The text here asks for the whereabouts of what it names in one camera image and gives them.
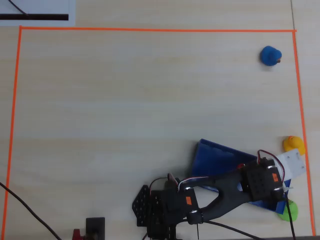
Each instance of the blue rubber duck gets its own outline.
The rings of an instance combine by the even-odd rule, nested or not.
[[[272,46],[266,46],[260,53],[260,60],[267,66],[274,66],[280,63],[282,53]]]

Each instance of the rubber duck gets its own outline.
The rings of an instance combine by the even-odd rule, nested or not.
[[[294,222],[295,220],[297,220],[298,218],[298,205],[289,199],[289,208],[290,208],[290,212],[291,212],[291,217],[292,217],[292,221]],[[282,219],[285,220],[287,222],[290,222],[290,217],[289,217],[289,213],[288,213],[288,208],[287,206],[284,207],[284,211],[283,214],[279,214],[278,216]]]
[[[304,141],[298,136],[288,136],[283,141],[283,148],[285,152],[289,152],[293,149],[298,149],[300,155],[303,155],[306,153],[306,147],[304,144]]]
[[[267,66],[274,66],[280,63],[282,53],[272,46],[266,46],[260,53],[260,60]]]

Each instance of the orange boundary line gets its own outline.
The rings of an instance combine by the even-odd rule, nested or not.
[[[315,216],[314,216],[312,188],[311,188],[308,144],[307,144],[304,104],[303,104],[303,100],[302,100],[300,72],[299,72],[299,63],[298,63],[297,41],[296,41],[296,33],[295,32],[292,32],[292,40],[293,40],[293,51],[294,51],[294,61],[295,61],[295,74],[296,74],[296,81],[297,81],[298,95],[299,95],[302,134],[303,134],[303,141],[304,141],[304,145],[305,145],[305,166],[306,166],[306,179],[307,179],[307,183],[308,183],[310,221],[311,221],[312,235],[315,236],[316,235],[316,227],[315,227]]]
[[[296,29],[274,29],[274,30],[272,30],[272,29],[266,29],[266,30],[259,30],[259,29],[152,29],[152,28],[119,28],[119,27],[34,27],[34,26],[21,26],[20,25],[19,26],[18,43],[17,43],[17,51],[16,51],[16,60],[15,60],[14,84],[13,84],[8,166],[7,166],[7,173],[6,173],[6,186],[7,186],[7,188],[9,187],[9,183],[10,183],[12,149],[13,149],[14,127],[15,127],[19,60],[20,60],[21,37],[22,37],[22,30],[23,29],[25,29],[25,30],[174,32],[174,33],[292,33],[295,72],[296,72],[296,79],[297,79],[297,88],[298,88],[300,115],[301,115],[301,125],[302,125],[302,134],[303,134],[303,140],[305,143],[305,164],[306,164],[306,176],[307,176],[307,185],[308,185],[310,221],[311,221],[312,235],[313,236],[316,235],[315,218],[314,218],[314,210],[313,210],[312,188],[311,188],[311,178],[310,178],[310,165],[309,165],[308,145],[307,145],[307,134],[306,134],[306,124],[305,124],[305,117],[304,117],[304,106],[303,106],[301,82],[300,82],[300,72],[299,72],[299,64],[298,64],[298,53],[297,53],[297,42],[296,42],[297,30]],[[8,209],[8,192],[5,191],[1,240],[5,240],[7,209]]]
[[[21,48],[21,35],[22,35],[22,27],[19,26],[18,45],[17,45],[17,49],[16,49],[15,72],[14,72],[14,83],[13,83],[10,140],[9,140],[9,153],[8,153],[8,167],[7,167],[7,170],[6,170],[6,182],[5,182],[5,186],[7,188],[9,188],[9,182],[10,182],[12,147],[13,147],[13,141],[14,141],[16,96],[17,96],[18,70],[19,70],[19,59],[20,59],[20,48]],[[7,208],[8,208],[8,192],[5,191],[5,193],[4,193],[4,208],[3,208],[3,218],[2,218],[1,240],[5,240]]]
[[[174,33],[293,33],[295,29],[159,29],[123,27],[46,27],[22,26],[25,30],[82,30],[82,31],[129,31],[129,32],[174,32]]]

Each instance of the yellow rubber duck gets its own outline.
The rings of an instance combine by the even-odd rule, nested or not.
[[[306,147],[304,144],[304,141],[298,136],[288,136],[283,141],[283,148],[285,152],[289,152],[293,149],[298,149],[300,155],[303,155],[306,153]]]

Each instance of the light wood surface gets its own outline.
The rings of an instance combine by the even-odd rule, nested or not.
[[[311,169],[312,196],[317,234],[320,229],[320,182],[319,142],[320,142],[320,82],[318,77],[320,48],[320,2],[316,0],[293,2],[295,27],[298,29],[297,47],[301,77],[301,89],[305,112],[306,134],[308,139],[309,161]]]
[[[76,17],[78,27],[293,28],[289,0],[79,0]],[[18,37],[11,29],[0,45],[8,86],[2,181]],[[272,69],[258,62],[266,45],[283,54]],[[284,136],[302,136],[291,33],[24,31],[21,51],[10,186],[63,239],[97,216],[106,217],[107,239],[142,238],[130,208],[137,191],[169,171],[184,176],[200,138],[279,154]],[[306,176],[292,184],[296,234],[310,235]],[[200,206],[213,196],[197,189]],[[291,235],[287,222],[250,204],[217,221],[259,237]],[[201,239],[242,237],[211,225],[199,230]],[[197,238],[195,226],[177,231]],[[21,237],[53,239],[10,197],[5,239]]]
[[[18,31],[16,27],[0,28],[0,181],[6,182],[8,149],[13,96],[13,76],[17,53]],[[5,192],[0,191],[1,222]]]
[[[290,0],[77,0],[78,27],[292,29]]]

